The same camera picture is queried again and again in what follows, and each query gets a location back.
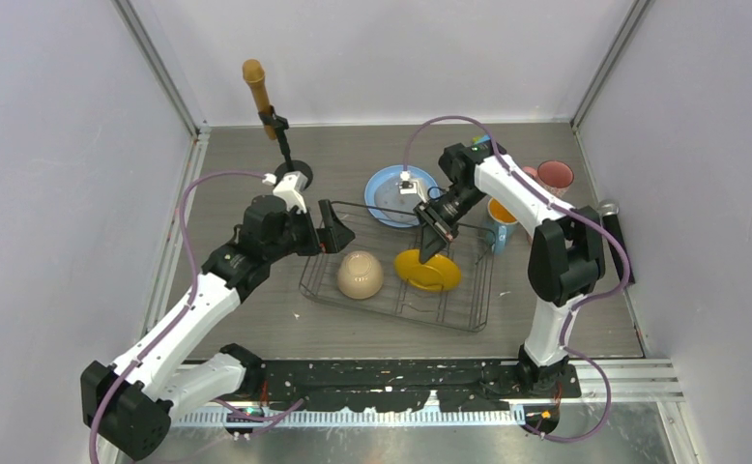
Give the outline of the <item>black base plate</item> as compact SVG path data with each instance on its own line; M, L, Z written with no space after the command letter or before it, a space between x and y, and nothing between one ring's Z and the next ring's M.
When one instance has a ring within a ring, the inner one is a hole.
M279 360L265 362L265 369L273 406L301 399L312 412L416 412L433 399L445 412L500 411L509 400L551 406L582 394L572 365L526 389L515 360Z

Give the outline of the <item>colourful toy block stack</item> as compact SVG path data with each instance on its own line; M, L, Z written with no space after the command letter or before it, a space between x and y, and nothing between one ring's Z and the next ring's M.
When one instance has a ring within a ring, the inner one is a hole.
M474 137L474 138L472 139L472 141L471 141L471 145L476 145L476 144L484 143L484 142L486 142L486 141L489 141L489 140L490 140L490 138L491 138L491 137L490 137L490 136L488 136L488 135L483 135L483 136L477 136L477 137Z

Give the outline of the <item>black microphone stand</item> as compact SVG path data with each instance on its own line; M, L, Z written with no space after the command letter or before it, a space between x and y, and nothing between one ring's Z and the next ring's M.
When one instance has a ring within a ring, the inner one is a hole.
M301 173L305 177L304 189L308 189L314 179L313 170L306 162L292 158L286 135L286 131L290 128L288 120L279 116L273 105L270 105L267 110L260 111L258 116L264 129L269 132L269 138L278 144L279 152L283 157L283 162L275 169L276 180L281 181L289 173Z

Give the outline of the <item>beige floral bowl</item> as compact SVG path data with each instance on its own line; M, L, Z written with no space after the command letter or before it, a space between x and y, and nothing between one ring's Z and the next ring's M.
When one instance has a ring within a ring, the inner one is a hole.
M352 251L342 258L336 283L344 296L353 300L365 300L376 295L383 287L384 270L372 253Z

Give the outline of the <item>black handheld microphone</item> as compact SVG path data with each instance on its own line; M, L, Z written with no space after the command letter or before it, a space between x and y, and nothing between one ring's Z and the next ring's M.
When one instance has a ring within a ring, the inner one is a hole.
M601 223L604 229L610 233L610 235L618 242L620 247L625 253L628 253L625 239L622 233L622 226L619 218L620 206L615 200L602 200L599 202L597 210L601 217ZM629 277L626 285L632 285L635 283L634 271L631 268L631 264L624 265L624 262L619 254L617 248L609 243L613 263L616 269L616 273L619 279L622 279L626 271L629 271Z

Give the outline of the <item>blue glazed mug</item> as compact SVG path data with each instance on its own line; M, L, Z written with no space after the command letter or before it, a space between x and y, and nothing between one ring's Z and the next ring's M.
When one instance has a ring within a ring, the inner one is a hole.
M486 207L485 242L495 255L504 252L506 243L518 226L517 218L497 199L491 198Z

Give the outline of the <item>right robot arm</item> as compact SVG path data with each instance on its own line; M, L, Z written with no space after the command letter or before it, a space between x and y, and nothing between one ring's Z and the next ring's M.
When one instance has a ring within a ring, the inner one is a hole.
M531 237L528 280L537 296L530 333L519 348L514 375L530 396L543 396L564 374L567 341L577 305L605 274L600 218L550 194L492 142L447 147L438 164L450 181L439 197L419 204L419 260L429 261L458 236L459 221L490 197Z

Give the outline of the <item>pink patterned mug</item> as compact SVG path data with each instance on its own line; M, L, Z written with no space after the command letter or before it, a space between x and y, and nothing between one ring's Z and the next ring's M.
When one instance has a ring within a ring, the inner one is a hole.
M538 167L524 166L523 171L555 197L563 198L575 180L569 165L558 160L547 160Z

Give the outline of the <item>yellow plate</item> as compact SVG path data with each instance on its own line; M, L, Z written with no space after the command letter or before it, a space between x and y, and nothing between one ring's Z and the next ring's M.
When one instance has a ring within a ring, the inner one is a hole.
M407 249L397 254L393 266L402 280L427 292L453 290L462 280L460 268L451 259L442 254L435 254L422 263L418 248Z

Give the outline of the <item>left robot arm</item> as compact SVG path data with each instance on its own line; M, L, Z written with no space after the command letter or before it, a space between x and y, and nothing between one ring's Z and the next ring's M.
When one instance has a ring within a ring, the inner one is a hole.
M339 253L356 237L329 200L322 225L309 211L274 195L255 197L232 238L215 249L181 300L126 353L109 364L91 362L80 375L83 420L92 431L90 456L104 438L129 458L150 456L173 421L222 395L254 398L263 385L259 357L228 344L186 373L181 363L224 317L291 254Z

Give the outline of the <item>brown microphone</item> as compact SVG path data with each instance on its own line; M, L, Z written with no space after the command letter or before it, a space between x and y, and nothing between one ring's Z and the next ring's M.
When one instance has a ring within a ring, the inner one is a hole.
M261 63L256 59L245 60L242 64L242 76L251 92L266 134L271 140L276 140L275 129L272 126L275 112L270 102L266 74Z

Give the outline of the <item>light blue plate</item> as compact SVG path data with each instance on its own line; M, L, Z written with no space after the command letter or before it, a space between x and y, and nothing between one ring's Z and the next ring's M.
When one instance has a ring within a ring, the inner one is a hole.
M410 228L419 225L414 208L419 196L400 192L403 165L396 164L377 171L364 188L364 201L370 214L384 225Z

